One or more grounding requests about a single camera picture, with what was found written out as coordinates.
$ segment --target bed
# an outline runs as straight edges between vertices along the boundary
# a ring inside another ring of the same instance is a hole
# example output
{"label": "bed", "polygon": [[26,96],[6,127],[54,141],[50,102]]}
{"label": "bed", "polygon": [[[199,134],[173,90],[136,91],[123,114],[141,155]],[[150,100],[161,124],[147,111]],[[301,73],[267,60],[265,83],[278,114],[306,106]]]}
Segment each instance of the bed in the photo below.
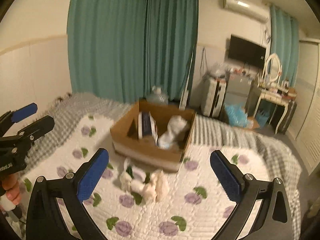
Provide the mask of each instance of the bed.
{"label": "bed", "polygon": [[[301,167],[290,149],[276,139],[233,129],[199,115],[182,167],[178,173],[168,175],[172,194],[166,200],[143,205],[121,191],[118,176],[124,158],[112,152],[109,128],[130,107],[83,93],[49,109],[45,114],[55,119],[55,127],[36,141],[29,152],[27,168],[20,173],[22,209],[27,210],[32,181],[38,176],[63,177],[67,171],[76,171],[88,161],[95,149],[105,147],[111,165],[84,206],[108,239],[211,239],[235,206],[228,200],[209,165],[211,150],[221,149],[243,173],[252,173],[262,180],[274,177],[283,180],[291,208],[293,239],[299,239],[301,218],[297,184]],[[94,131],[84,132],[83,127],[94,127]],[[80,238],[63,201],[58,199],[58,203],[70,233]],[[258,208],[259,203],[239,237],[249,232]],[[23,226],[10,223],[23,238]]]}

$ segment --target air conditioner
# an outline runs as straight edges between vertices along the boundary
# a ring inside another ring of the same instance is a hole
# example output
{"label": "air conditioner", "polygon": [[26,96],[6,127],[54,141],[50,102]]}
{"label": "air conditioner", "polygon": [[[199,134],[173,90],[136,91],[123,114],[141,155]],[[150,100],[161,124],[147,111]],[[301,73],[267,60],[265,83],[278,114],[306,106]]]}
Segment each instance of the air conditioner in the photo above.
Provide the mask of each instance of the air conditioner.
{"label": "air conditioner", "polygon": [[245,0],[223,0],[223,7],[255,18],[262,23],[266,23],[269,20],[270,11],[268,9]]}

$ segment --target white bedspread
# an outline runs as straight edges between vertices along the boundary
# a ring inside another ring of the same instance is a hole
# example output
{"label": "white bedspread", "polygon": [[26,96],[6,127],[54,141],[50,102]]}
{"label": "white bedspread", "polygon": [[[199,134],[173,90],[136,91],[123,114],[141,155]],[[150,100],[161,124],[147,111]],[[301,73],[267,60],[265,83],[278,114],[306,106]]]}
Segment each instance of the white bedspread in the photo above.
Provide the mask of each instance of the white bedspread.
{"label": "white bedspread", "polygon": [[[138,198],[119,188],[124,158],[113,152],[109,131],[112,124],[113,120],[103,116],[85,116],[63,146],[21,178],[24,209],[31,194],[30,183],[38,176],[57,179],[68,171],[75,172],[99,147],[104,147],[109,152],[110,165],[84,206],[108,239],[211,239],[235,206],[210,167],[210,153],[215,148],[191,145],[179,172],[168,174],[169,196],[159,203],[139,204]],[[257,153],[231,147],[220,149],[242,173],[270,180],[265,163]],[[63,201],[59,199],[58,203],[70,232],[80,238]],[[249,232],[259,205],[257,202],[239,237]]]}

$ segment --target plastic bottle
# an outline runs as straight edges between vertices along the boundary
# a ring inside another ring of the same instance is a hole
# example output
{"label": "plastic bottle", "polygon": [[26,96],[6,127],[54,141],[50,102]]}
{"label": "plastic bottle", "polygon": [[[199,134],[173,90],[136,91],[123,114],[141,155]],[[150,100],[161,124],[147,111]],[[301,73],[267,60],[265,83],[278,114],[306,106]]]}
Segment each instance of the plastic bottle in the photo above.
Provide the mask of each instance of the plastic bottle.
{"label": "plastic bottle", "polygon": [[152,92],[147,96],[147,101],[154,104],[167,105],[169,102],[169,96],[162,93],[161,87],[152,87]]}

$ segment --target oval mirror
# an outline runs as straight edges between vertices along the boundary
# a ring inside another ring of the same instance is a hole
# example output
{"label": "oval mirror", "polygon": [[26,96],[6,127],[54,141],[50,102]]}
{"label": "oval mirror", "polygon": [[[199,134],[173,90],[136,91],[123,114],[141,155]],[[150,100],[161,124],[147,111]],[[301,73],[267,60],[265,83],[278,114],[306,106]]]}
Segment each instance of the oval mirror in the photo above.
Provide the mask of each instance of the oval mirror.
{"label": "oval mirror", "polygon": [[282,66],[280,63],[280,59],[276,53],[271,54],[268,59],[266,60],[263,68],[263,77],[264,81],[266,81],[266,76],[270,74],[269,82],[278,82],[279,77],[281,76]]}

